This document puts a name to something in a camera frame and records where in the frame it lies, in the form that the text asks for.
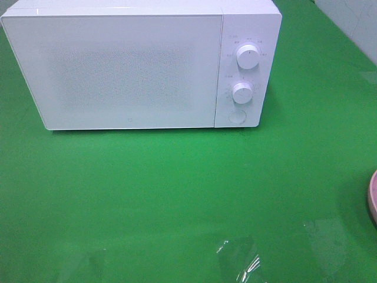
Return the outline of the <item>upper white microwave knob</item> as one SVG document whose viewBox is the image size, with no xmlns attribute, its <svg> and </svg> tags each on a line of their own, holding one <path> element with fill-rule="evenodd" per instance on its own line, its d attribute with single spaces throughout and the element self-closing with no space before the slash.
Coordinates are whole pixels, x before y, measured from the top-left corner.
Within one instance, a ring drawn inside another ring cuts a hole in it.
<svg viewBox="0 0 377 283">
<path fill-rule="evenodd" d="M 236 52 L 238 66 L 245 70 L 256 67 L 259 63 L 259 57 L 259 48 L 251 43 L 242 45 Z"/>
</svg>

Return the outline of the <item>white microwave oven body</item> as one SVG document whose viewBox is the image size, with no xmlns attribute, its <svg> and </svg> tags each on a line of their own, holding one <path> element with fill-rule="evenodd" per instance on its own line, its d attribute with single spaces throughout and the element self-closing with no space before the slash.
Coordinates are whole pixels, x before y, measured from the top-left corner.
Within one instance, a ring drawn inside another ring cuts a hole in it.
<svg viewBox="0 0 377 283">
<path fill-rule="evenodd" d="M 220 15 L 222 17 L 217 96 L 214 124 L 211 127 L 256 127 L 272 69 L 282 15 L 272 1 L 18 1 L 3 17 L 151 17 L 180 15 Z M 236 52 L 244 44 L 260 50 L 256 67 L 238 66 Z M 249 83 L 253 98 L 237 104 L 232 98 L 233 86 Z M 229 114 L 243 110 L 246 121 L 234 124 Z"/>
</svg>

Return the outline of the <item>round white door release button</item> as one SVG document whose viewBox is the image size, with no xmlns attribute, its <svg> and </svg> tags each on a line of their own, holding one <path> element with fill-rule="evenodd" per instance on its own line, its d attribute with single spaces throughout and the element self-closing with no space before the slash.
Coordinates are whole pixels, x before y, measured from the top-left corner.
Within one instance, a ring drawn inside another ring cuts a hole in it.
<svg viewBox="0 0 377 283">
<path fill-rule="evenodd" d="M 243 124 L 246 121 L 247 114 L 243 110 L 235 110 L 229 114 L 229 121 L 234 124 Z"/>
</svg>

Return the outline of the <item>pink round plate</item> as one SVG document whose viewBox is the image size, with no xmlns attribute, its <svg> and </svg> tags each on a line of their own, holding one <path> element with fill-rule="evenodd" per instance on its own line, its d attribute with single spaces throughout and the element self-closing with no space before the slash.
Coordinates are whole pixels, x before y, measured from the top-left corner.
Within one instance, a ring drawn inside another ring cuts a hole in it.
<svg viewBox="0 0 377 283">
<path fill-rule="evenodd" d="M 368 184 L 367 203 L 369 216 L 376 226 L 376 171 L 373 172 Z"/>
</svg>

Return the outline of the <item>white microwave door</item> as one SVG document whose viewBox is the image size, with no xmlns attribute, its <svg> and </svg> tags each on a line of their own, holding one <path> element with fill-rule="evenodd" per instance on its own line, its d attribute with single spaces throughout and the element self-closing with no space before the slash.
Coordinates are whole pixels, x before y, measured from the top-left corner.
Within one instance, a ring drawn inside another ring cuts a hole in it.
<svg viewBox="0 0 377 283">
<path fill-rule="evenodd" d="M 211 127 L 222 17 L 3 17 L 49 130 Z"/>
</svg>

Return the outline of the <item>lower white microwave knob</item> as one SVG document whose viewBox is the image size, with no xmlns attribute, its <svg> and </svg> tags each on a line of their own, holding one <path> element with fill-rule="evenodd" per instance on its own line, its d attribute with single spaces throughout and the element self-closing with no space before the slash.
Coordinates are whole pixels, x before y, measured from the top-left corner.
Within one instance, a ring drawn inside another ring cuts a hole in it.
<svg viewBox="0 0 377 283">
<path fill-rule="evenodd" d="M 237 83 L 232 89 L 233 101 L 237 104 L 247 104 L 253 98 L 253 86 L 249 83 Z"/>
</svg>

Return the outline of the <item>white microwave knob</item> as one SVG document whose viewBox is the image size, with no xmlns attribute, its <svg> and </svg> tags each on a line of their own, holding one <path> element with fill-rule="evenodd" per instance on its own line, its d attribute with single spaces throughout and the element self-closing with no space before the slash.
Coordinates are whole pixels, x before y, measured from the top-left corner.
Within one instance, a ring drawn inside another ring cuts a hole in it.
<svg viewBox="0 0 377 283">
<path fill-rule="evenodd" d="M 236 52 L 238 66 L 245 70 L 256 67 L 259 63 L 259 57 L 259 48 L 251 43 L 242 45 Z"/>
<path fill-rule="evenodd" d="M 247 104 L 253 98 L 253 86 L 249 83 L 237 83 L 232 89 L 233 101 L 237 104 Z"/>
</svg>

